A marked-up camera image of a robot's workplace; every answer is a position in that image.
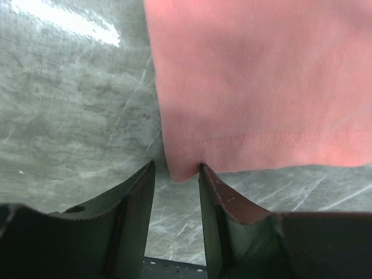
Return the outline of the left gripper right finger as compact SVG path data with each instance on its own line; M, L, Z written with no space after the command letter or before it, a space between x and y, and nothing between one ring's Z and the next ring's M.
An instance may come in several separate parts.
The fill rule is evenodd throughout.
M370 278L371 213L271 212L199 167L209 278Z

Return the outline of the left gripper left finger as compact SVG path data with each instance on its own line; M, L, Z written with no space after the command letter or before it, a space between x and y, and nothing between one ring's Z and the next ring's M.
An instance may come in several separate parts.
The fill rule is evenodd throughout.
M155 189L150 162L59 213L1 205L2 278L140 278Z

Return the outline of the salmon pink t shirt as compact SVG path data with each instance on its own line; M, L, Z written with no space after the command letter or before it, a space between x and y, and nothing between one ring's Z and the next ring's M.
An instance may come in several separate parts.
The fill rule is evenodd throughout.
M144 8L173 181L371 162L370 1Z

